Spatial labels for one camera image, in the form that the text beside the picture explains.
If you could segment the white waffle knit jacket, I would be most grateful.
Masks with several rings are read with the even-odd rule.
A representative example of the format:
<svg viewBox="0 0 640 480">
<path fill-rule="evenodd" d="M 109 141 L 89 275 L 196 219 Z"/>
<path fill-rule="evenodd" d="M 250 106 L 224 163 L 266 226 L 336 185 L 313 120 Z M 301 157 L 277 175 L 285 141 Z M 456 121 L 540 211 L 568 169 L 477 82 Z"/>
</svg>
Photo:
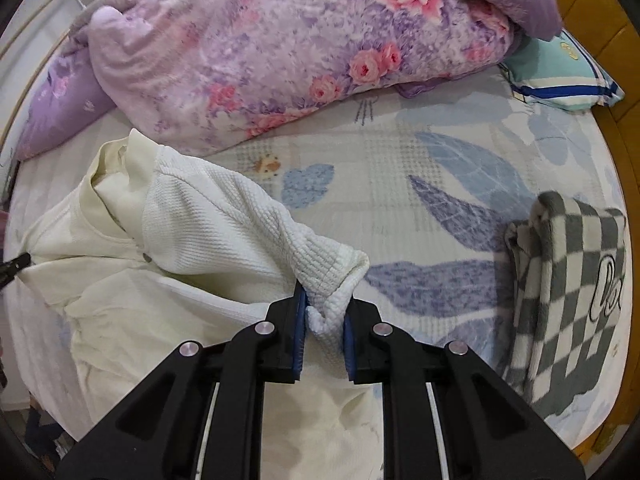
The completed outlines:
<svg viewBox="0 0 640 480">
<path fill-rule="evenodd" d="M 26 231 L 21 281 L 72 329 L 80 390 L 102 419 L 179 344 L 218 344 L 302 285 L 302 379 L 267 390 L 267 479 L 374 479 L 381 407 L 349 385 L 348 300 L 370 262 L 315 233 L 258 184 L 137 131 L 105 143 L 85 177 Z"/>
</svg>

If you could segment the grey white checkered blanket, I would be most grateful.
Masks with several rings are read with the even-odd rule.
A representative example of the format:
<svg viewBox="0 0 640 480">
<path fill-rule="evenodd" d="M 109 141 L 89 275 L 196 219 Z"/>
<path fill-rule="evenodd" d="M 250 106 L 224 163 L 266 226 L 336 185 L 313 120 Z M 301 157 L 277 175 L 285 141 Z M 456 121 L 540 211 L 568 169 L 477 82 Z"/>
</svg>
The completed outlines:
<svg viewBox="0 0 640 480">
<path fill-rule="evenodd" d="M 544 192 L 506 228 L 514 317 L 503 378 L 542 418 L 599 381 L 622 310 L 626 224 L 618 209 Z"/>
</svg>

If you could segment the pink purple floral quilt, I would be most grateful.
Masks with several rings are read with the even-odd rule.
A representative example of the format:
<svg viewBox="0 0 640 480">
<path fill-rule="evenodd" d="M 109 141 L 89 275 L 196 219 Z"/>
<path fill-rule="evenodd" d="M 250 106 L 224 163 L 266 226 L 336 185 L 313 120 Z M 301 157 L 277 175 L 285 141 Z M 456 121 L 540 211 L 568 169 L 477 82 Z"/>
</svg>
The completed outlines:
<svg viewBox="0 0 640 480">
<path fill-rule="evenodd" d="M 93 0 L 30 103 L 19 160 L 110 110 L 204 156 L 334 102 L 416 96 L 551 40 L 556 0 Z"/>
</svg>

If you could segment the teal striped pillow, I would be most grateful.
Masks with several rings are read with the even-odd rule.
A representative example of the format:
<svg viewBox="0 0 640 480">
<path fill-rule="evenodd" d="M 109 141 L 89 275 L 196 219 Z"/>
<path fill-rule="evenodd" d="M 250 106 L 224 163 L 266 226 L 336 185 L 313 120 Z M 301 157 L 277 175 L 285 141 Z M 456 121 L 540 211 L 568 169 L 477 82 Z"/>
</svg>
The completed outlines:
<svg viewBox="0 0 640 480">
<path fill-rule="evenodd" d="M 518 50 L 500 64 L 513 95 L 580 112 L 614 106 L 625 92 L 588 51 L 566 30 L 551 41 L 524 37 Z"/>
</svg>

